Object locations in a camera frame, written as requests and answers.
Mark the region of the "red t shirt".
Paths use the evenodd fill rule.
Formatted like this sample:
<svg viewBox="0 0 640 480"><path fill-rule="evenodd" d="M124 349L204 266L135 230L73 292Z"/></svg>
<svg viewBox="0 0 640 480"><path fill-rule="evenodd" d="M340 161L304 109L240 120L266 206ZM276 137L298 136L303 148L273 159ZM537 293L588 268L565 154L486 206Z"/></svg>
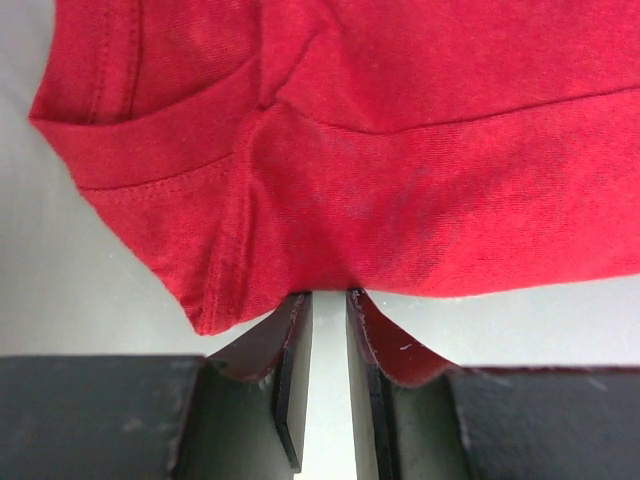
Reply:
<svg viewBox="0 0 640 480"><path fill-rule="evenodd" d="M639 270L635 1L60 1L30 119L203 335Z"/></svg>

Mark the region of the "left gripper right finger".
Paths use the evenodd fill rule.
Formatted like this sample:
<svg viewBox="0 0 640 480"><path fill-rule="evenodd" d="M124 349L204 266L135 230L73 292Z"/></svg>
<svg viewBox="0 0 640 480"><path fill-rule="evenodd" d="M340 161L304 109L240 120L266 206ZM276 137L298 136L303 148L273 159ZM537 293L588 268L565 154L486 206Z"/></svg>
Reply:
<svg viewBox="0 0 640 480"><path fill-rule="evenodd" d="M635 366L455 364L346 295L361 479L635 479Z"/></svg>

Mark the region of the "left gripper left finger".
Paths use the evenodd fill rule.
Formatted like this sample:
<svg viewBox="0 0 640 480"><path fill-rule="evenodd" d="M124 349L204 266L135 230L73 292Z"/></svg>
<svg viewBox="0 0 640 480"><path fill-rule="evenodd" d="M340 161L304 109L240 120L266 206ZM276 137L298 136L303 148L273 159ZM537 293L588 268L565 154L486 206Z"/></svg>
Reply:
<svg viewBox="0 0 640 480"><path fill-rule="evenodd" d="M5 479L290 479L302 467L312 297L203 356L1 361Z"/></svg>

